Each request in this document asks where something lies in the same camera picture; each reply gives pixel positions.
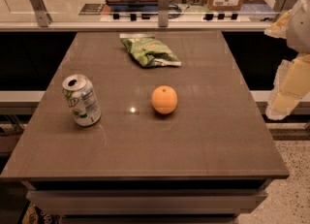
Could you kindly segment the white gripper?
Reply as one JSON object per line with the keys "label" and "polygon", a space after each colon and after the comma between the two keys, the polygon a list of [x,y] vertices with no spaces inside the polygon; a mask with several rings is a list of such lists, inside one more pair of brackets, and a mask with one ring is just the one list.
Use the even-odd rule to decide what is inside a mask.
{"label": "white gripper", "polygon": [[310,92],[310,0],[297,0],[264,31],[272,38],[287,38],[289,48],[301,52],[293,61],[283,60],[269,94],[266,116],[282,120]]}

